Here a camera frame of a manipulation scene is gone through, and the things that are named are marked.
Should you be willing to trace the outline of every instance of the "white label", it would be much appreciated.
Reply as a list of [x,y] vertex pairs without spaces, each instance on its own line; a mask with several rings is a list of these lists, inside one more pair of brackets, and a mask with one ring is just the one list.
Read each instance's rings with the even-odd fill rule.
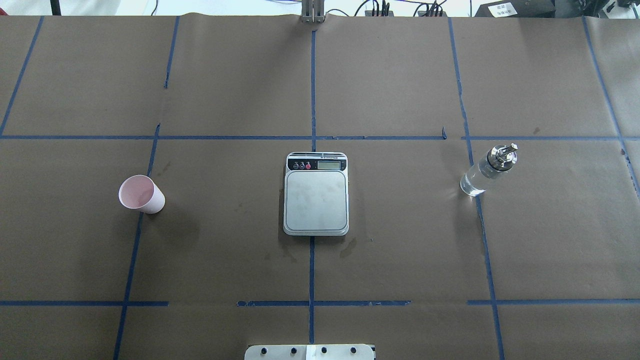
[[505,17],[518,13],[511,3],[488,6],[488,9],[493,17]]

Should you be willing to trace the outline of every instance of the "metal bottle cap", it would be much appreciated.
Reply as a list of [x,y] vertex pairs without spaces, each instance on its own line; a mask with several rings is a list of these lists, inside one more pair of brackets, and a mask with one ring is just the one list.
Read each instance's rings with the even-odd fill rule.
[[507,171],[518,161],[516,150],[518,150],[518,146],[514,143],[511,145],[494,146],[487,153],[486,159],[495,170]]

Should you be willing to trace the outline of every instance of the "scale platform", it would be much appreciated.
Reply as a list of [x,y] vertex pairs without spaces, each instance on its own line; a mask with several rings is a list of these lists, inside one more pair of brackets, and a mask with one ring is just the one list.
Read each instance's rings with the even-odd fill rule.
[[349,231],[347,156],[341,152],[292,152],[284,176],[284,232],[293,236],[342,236]]

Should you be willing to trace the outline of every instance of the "clear liquid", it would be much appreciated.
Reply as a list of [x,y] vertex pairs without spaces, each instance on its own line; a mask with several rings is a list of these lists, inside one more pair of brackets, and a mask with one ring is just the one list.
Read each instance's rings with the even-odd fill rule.
[[478,196],[491,188],[504,172],[495,170],[486,158],[479,160],[460,179],[460,188],[469,196]]

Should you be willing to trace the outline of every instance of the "cup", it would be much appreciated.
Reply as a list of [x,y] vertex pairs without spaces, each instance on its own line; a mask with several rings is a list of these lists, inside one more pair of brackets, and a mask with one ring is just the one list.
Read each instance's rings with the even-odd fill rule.
[[134,175],[120,185],[120,203],[127,209],[155,214],[164,206],[164,194],[157,185],[144,175]]

